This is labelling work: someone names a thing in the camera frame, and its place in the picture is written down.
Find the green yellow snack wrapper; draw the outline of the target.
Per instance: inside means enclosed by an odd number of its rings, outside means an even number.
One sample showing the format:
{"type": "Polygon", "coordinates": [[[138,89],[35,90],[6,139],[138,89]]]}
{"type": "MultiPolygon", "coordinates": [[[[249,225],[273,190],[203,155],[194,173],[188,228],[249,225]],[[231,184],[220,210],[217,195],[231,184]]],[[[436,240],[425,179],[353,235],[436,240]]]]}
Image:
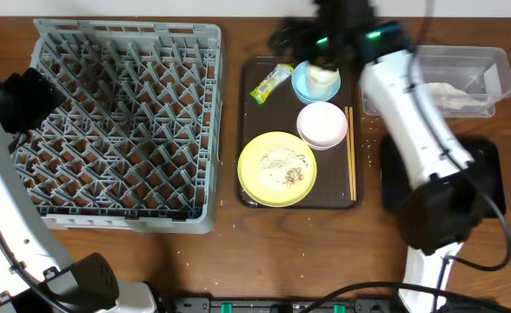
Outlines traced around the green yellow snack wrapper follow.
{"type": "Polygon", "coordinates": [[[263,104],[276,87],[282,84],[294,72],[294,68],[286,63],[276,67],[250,92],[258,104],[263,104]]]}

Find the pink bowl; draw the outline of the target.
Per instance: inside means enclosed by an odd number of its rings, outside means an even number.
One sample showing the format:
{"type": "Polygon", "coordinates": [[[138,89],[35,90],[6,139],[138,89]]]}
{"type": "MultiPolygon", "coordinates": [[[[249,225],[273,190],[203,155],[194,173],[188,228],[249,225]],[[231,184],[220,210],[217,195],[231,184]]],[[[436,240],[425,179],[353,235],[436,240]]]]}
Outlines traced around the pink bowl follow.
{"type": "Polygon", "coordinates": [[[335,104],[315,102],[300,111],[296,129],[311,149],[328,150],[346,137],[348,122],[344,112],[335,104]]]}

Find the white paper napkin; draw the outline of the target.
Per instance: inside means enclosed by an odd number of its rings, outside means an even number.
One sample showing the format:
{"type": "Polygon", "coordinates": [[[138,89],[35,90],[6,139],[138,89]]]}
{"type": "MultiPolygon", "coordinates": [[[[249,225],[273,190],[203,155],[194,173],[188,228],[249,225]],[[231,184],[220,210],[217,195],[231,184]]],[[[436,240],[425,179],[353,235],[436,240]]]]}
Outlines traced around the white paper napkin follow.
{"type": "Polygon", "coordinates": [[[462,111],[466,108],[480,108],[486,100],[477,100],[463,90],[449,83],[425,83],[435,104],[442,110],[462,111]]]}

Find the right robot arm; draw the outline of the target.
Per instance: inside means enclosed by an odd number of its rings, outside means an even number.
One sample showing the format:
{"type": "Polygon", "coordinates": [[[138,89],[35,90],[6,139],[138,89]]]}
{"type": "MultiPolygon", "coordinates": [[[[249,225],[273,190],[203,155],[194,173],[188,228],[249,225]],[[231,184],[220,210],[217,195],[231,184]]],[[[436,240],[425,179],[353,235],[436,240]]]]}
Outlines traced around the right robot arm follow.
{"type": "Polygon", "coordinates": [[[375,103],[405,167],[410,193],[395,209],[408,245],[399,297],[409,312],[436,312],[453,263],[486,213],[501,214],[482,186],[483,169],[435,107],[418,64],[418,47],[401,23],[380,22],[367,1],[319,1],[313,19],[287,17],[270,38],[279,56],[321,70],[351,67],[375,103]]]}

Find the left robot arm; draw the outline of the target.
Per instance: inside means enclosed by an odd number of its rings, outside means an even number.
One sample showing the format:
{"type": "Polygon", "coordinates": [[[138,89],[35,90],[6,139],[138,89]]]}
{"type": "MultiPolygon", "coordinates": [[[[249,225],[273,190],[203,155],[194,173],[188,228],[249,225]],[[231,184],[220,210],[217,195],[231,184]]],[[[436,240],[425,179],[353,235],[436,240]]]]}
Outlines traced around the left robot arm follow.
{"type": "Polygon", "coordinates": [[[37,213],[11,155],[64,97],[37,70],[0,81],[0,312],[154,312],[145,283],[116,279],[98,253],[76,262],[37,213]]]}

